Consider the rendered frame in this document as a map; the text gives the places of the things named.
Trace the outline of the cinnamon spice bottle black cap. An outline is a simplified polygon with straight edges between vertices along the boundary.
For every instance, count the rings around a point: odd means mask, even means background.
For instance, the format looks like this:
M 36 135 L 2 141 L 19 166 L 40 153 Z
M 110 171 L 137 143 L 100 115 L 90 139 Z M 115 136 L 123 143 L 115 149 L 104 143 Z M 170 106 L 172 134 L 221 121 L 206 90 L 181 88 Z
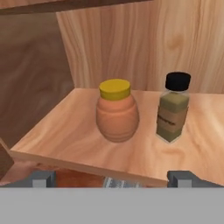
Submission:
M 159 98 L 157 108 L 158 136 L 171 143 L 180 137 L 189 106 L 187 93 L 191 75 L 185 72 L 170 72 L 165 78 L 165 91 Z

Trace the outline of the grey striped object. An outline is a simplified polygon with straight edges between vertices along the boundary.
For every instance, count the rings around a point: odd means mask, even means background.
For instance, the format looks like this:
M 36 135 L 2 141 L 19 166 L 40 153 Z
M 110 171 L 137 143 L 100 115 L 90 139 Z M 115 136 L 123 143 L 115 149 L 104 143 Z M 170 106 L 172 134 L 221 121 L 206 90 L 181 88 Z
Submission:
M 126 180 L 114 179 L 106 177 L 103 182 L 104 188 L 138 188 L 141 185 L 137 182 L 129 182 Z

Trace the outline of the orange honey bottle yellow lid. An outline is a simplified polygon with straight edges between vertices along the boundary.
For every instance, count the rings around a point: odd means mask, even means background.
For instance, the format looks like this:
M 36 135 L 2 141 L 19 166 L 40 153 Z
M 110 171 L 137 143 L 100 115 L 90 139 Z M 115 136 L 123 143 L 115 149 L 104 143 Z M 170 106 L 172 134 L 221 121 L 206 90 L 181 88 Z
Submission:
M 124 79 L 105 80 L 99 86 L 96 103 L 96 124 L 110 142 L 121 143 L 133 137 L 139 124 L 137 102 L 131 94 L 130 82 Z

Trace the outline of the light wooden cabinet shelf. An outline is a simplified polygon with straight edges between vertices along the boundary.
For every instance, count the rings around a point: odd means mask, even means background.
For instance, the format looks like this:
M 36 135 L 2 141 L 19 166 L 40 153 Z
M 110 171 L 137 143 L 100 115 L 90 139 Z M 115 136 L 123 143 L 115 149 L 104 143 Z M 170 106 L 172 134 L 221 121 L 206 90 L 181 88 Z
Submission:
M 96 89 L 76 88 L 10 149 L 15 158 L 165 186 L 169 170 L 188 170 L 224 185 L 224 94 L 191 94 L 182 135 L 167 143 L 156 134 L 160 94 L 133 93 L 140 112 L 136 134 L 106 140 L 95 124 Z

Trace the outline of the dark wooden cabinet door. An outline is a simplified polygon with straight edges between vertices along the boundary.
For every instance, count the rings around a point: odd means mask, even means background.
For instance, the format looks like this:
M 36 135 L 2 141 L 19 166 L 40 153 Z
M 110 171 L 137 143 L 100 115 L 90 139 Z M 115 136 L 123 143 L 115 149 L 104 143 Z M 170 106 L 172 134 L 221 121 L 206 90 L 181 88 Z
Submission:
M 6 146 L 73 89 L 56 15 L 0 16 L 0 138 Z

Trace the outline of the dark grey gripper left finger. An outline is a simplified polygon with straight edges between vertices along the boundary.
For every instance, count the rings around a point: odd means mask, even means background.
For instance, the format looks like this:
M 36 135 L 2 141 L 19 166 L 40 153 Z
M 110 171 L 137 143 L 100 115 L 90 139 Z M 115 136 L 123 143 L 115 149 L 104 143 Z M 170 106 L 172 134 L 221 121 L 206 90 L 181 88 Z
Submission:
M 14 183 L 4 185 L 4 187 L 20 187 L 20 188 L 47 188 L 56 186 L 55 171 L 34 171 L 27 178 L 21 179 Z

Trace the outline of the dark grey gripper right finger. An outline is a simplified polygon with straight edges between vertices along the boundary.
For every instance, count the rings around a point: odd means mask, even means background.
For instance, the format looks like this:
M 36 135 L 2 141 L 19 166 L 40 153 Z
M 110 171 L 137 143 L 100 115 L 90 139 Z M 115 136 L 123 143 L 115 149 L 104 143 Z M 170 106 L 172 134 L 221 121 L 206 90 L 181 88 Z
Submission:
M 203 187 L 221 187 L 221 185 L 199 178 L 191 171 L 168 171 L 168 187 L 177 188 L 203 188 Z

